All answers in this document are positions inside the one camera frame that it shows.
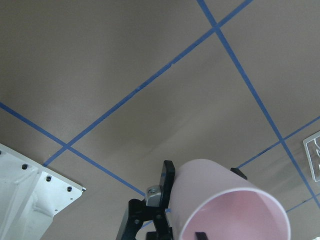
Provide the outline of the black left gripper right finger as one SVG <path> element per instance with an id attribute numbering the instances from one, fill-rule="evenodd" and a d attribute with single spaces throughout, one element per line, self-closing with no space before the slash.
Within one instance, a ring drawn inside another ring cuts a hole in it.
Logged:
<path id="1" fill-rule="evenodd" d="M 235 167 L 232 167 L 230 169 L 231 172 L 235 173 L 236 175 L 238 175 L 239 177 L 247 180 L 247 176 L 239 169 L 239 168 L 235 168 Z"/>

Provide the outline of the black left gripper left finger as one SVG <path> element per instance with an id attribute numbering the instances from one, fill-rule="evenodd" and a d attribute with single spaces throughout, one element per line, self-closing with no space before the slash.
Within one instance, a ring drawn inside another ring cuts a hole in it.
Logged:
<path id="1" fill-rule="evenodd" d="M 170 160 L 163 162 L 158 185 L 148 188 L 146 209 L 155 227 L 155 231 L 146 234 L 147 240 L 172 240 L 173 230 L 169 224 L 166 210 L 169 207 L 171 191 L 174 184 L 176 169 Z"/>

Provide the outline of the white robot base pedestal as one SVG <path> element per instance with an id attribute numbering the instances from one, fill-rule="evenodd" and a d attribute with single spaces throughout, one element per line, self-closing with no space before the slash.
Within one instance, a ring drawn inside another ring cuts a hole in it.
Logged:
<path id="1" fill-rule="evenodd" d="M 0 238 L 39 240 L 55 215 L 86 188 L 5 146 L 0 146 Z"/>

